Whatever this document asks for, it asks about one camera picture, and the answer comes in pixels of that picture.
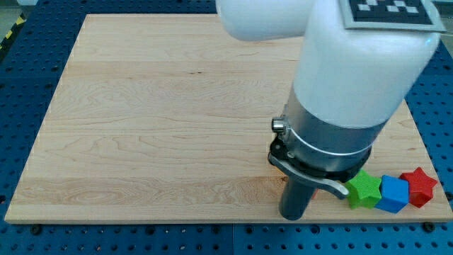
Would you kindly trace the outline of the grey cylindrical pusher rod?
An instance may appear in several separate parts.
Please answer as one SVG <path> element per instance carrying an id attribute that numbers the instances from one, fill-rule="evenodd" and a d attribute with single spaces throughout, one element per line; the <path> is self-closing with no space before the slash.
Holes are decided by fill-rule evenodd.
<path id="1" fill-rule="evenodd" d="M 279 212 L 287 220 L 298 220 L 304 214 L 309 204 L 315 188 L 306 186 L 296 181 L 295 178 L 289 177 L 280 202 Z"/>

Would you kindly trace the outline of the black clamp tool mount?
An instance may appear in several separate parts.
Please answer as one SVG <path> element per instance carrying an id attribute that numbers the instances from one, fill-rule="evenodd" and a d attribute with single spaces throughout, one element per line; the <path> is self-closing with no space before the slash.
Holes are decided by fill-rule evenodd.
<path id="1" fill-rule="evenodd" d="M 288 176 L 283 200 L 310 200 L 316 189 L 328 191 L 339 199 L 347 198 L 350 192 L 343 184 L 357 175 L 372 149 L 352 156 L 323 154 L 310 148 L 302 151 L 312 161 L 297 158 L 297 150 L 291 150 L 280 137 L 270 145 L 269 163 Z"/>

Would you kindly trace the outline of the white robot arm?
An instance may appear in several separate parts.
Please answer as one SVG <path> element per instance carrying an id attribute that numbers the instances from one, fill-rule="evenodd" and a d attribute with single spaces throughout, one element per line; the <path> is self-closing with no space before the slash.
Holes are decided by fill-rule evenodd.
<path id="1" fill-rule="evenodd" d="M 243 41 L 303 37 L 269 162 L 287 175 L 279 211 L 298 220 L 318 189 L 345 182 L 432 58 L 445 31 L 431 1 L 217 0 L 224 29 Z"/>

